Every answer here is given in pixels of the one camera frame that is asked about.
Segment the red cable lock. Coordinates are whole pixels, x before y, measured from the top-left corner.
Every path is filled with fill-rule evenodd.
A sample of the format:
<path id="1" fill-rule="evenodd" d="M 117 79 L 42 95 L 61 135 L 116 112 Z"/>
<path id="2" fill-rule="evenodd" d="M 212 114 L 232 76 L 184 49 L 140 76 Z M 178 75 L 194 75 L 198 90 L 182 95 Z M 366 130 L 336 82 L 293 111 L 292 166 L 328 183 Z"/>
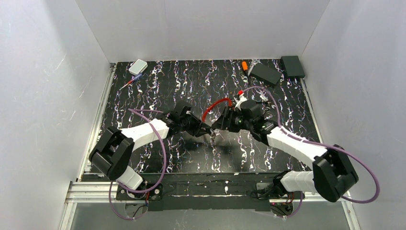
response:
<path id="1" fill-rule="evenodd" d="M 203 113 L 203 115 L 202 115 L 202 121 L 205 122 L 208 113 L 209 113 L 210 111 L 212 111 L 217 105 L 219 105 L 220 103 L 223 103 L 223 102 L 227 103 L 228 106 L 232 106 L 232 103 L 233 103 L 230 98 L 222 98 L 222 99 L 219 99 L 219 100 L 215 101 L 212 105 L 210 105 L 210 106 L 204 111 L 204 113 Z"/>

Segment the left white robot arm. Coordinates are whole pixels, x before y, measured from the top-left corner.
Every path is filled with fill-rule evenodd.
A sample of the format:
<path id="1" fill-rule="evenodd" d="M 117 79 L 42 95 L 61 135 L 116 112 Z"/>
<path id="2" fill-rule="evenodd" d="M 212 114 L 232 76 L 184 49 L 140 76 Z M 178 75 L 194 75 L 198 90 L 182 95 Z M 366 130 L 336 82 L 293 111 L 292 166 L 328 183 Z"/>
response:
<path id="1" fill-rule="evenodd" d="M 139 109 L 130 111 L 146 123 L 124 129 L 114 126 L 107 128 L 90 152 L 89 161 L 110 181 L 116 181 L 133 193 L 142 193 L 139 187 L 144 180 L 129 166 L 131 155 L 137 148 L 159 141 L 165 151 L 163 140 L 182 131 L 194 137 L 212 133 L 211 127 L 196 117 L 191 105 L 184 101 L 177 103 L 172 110 L 160 111 L 153 120 L 141 115 Z"/>

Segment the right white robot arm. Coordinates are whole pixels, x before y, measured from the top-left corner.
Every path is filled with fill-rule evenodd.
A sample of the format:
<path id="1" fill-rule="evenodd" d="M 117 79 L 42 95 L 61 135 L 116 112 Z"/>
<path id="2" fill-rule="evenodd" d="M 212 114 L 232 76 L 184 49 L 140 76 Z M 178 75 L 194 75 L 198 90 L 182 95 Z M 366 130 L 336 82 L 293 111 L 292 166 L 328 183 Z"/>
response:
<path id="1" fill-rule="evenodd" d="M 253 100 L 237 107 L 227 106 L 212 128 L 235 133 L 247 130 L 256 141 L 288 153 L 310 168 L 310 171 L 284 171 L 276 175 L 260 196 L 310 192 L 336 202 L 359 180 L 341 148 L 335 145 L 328 149 L 320 143 L 311 144 L 307 139 L 278 127 L 275 121 L 266 118 L 262 107 Z"/>

